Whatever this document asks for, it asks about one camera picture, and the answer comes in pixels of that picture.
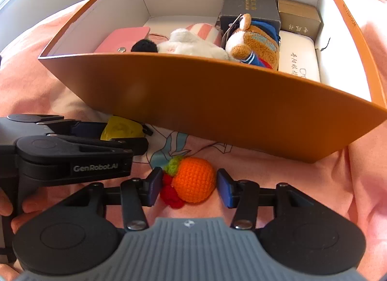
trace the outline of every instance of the yellow object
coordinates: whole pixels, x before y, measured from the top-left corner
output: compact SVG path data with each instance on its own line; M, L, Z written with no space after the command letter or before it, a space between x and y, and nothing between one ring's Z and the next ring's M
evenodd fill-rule
M141 138L145 137L142 125L130 119L111 116L102 131L101 140L109 141L113 138Z
M179 165L172 187L177 195L186 202L201 202L215 188L215 171L211 164L197 157L184 158Z

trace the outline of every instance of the white case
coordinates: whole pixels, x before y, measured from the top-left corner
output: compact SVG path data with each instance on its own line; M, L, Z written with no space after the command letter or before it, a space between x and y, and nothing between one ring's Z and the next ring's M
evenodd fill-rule
M319 64L317 62L314 42L311 38L280 31L278 70L320 82Z

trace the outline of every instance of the brown plush toy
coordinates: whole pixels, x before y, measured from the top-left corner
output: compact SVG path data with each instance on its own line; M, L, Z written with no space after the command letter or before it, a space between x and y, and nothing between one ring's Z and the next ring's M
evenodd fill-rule
M273 26L252 21L248 13L242 16L239 29L226 43L226 52L245 64L277 70L279 36Z

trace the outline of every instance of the open cardboard box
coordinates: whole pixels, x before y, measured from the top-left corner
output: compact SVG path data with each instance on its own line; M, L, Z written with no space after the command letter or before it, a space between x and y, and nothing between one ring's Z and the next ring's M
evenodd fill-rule
M39 60L90 107L163 128L315 162L387 119L379 72L343 0L316 6L322 83L236 62L93 53L115 29L211 23L223 0L89 0Z

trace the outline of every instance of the pink wallet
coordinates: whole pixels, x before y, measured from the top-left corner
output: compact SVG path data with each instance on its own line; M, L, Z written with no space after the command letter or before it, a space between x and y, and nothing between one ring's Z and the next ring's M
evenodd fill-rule
M139 40L148 38L150 27L123 28L114 30L97 47L94 53L130 52L133 45Z

